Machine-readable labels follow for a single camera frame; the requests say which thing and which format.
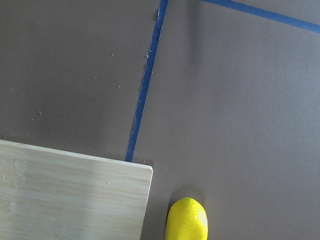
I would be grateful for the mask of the yellow lemon whole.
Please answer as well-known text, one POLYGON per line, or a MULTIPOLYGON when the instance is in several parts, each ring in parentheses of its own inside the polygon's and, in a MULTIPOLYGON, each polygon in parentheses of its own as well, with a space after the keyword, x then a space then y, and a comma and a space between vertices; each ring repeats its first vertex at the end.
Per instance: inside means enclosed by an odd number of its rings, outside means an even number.
POLYGON ((208 218, 204 207, 191 197, 176 201, 169 209, 166 240, 206 240, 208 218))

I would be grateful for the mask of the wooden cutting board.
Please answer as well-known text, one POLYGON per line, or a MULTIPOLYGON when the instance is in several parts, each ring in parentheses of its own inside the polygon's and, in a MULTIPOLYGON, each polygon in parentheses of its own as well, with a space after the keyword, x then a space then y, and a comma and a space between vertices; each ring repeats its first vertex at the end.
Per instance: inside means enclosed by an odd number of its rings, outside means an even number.
POLYGON ((3 240, 138 240, 153 168, 0 142, 3 240))

